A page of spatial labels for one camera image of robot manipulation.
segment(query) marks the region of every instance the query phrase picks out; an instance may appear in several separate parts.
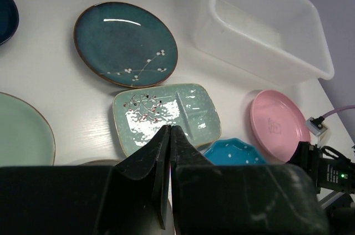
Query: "cable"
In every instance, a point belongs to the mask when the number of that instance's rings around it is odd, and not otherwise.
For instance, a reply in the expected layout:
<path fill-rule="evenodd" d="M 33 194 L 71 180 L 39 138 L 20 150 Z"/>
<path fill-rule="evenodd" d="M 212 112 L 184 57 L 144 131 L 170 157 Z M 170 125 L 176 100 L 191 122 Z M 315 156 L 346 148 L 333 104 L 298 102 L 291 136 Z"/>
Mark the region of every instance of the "cable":
<path fill-rule="evenodd" d="M 342 106 L 341 108 L 337 108 L 337 109 L 333 109 L 327 113 L 325 113 L 322 117 L 323 118 L 327 118 L 335 113 L 339 113 L 341 111 L 344 111 L 344 110 L 348 110 L 348 109 L 355 109 L 355 105 L 350 105 L 350 106 Z"/>

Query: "gray wall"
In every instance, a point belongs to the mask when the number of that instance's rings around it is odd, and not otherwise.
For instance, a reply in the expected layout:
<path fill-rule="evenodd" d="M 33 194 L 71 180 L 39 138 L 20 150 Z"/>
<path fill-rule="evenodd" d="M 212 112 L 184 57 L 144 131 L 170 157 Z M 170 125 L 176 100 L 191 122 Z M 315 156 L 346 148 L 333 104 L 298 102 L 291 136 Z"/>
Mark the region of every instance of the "gray wall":
<path fill-rule="evenodd" d="M 310 1 L 321 16 L 335 68 L 334 78 L 321 84 L 335 108 L 355 104 L 355 0 Z M 355 110 L 339 115 L 355 141 Z"/>

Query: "white plum blossom pattern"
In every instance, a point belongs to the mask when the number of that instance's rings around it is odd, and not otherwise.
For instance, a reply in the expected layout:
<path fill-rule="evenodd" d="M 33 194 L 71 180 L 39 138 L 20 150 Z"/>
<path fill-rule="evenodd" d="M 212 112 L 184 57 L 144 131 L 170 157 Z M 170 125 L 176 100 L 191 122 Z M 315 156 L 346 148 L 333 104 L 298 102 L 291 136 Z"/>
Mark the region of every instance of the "white plum blossom pattern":
<path fill-rule="evenodd" d="M 162 105 L 163 102 L 158 100 L 155 95 L 141 94 L 138 98 L 136 95 L 132 96 L 129 102 L 123 104 L 123 107 L 127 108 L 127 111 L 137 114 L 139 122 L 158 122 L 159 108 Z"/>
<path fill-rule="evenodd" d="M 144 65 L 144 67 L 141 69 L 141 70 L 132 70 L 131 68 L 127 68 L 127 69 L 124 69 L 123 71 L 118 71 L 118 72 L 114 72 L 114 74 L 116 75 L 122 75 L 122 74 L 125 74 L 125 73 L 132 73 L 132 72 L 138 72 L 138 74 L 135 74 L 132 78 L 132 81 L 138 81 L 139 80 L 139 75 L 145 70 L 145 68 L 147 67 L 147 65 L 152 62 L 154 59 L 156 59 L 157 57 L 159 56 L 165 56 L 165 50 L 161 50 L 159 52 L 156 53 L 156 56 L 154 56 L 153 58 L 151 59 L 147 59 L 146 60 L 146 64 Z M 160 73 L 163 73 L 167 70 L 167 68 L 157 68 L 157 70 L 149 70 L 149 71 L 158 71 Z M 111 74 L 112 72 L 108 71 L 107 73 L 101 73 L 102 75 L 104 74 Z"/>
<path fill-rule="evenodd" d="M 165 56 L 165 51 L 162 49 L 160 52 L 157 52 L 156 55 L 157 56 L 160 56 L 160 55 Z"/>

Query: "connector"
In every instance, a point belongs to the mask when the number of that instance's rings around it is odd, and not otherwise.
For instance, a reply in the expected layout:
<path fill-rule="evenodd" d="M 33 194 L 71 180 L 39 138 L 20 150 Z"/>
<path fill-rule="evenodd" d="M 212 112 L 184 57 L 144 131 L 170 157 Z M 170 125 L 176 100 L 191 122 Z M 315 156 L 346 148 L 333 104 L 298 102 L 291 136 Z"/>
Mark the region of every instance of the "connector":
<path fill-rule="evenodd" d="M 323 123 L 323 120 L 323 117 L 319 117 L 317 119 L 310 117 L 306 121 L 305 125 L 311 131 L 311 133 L 317 137 L 320 137 L 328 130 L 328 127 Z"/>

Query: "pink plate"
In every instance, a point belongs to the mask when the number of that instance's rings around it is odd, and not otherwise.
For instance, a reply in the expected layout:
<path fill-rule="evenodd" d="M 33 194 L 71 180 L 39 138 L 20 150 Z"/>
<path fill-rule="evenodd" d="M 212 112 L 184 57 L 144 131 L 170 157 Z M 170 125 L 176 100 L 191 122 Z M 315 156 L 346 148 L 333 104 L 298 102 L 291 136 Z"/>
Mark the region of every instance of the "pink plate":
<path fill-rule="evenodd" d="M 305 117 L 284 94 L 260 92 L 250 110 L 251 126 L 259 143 L 275 158 L 287 162 L 299 141 L 311 141 Z"/>

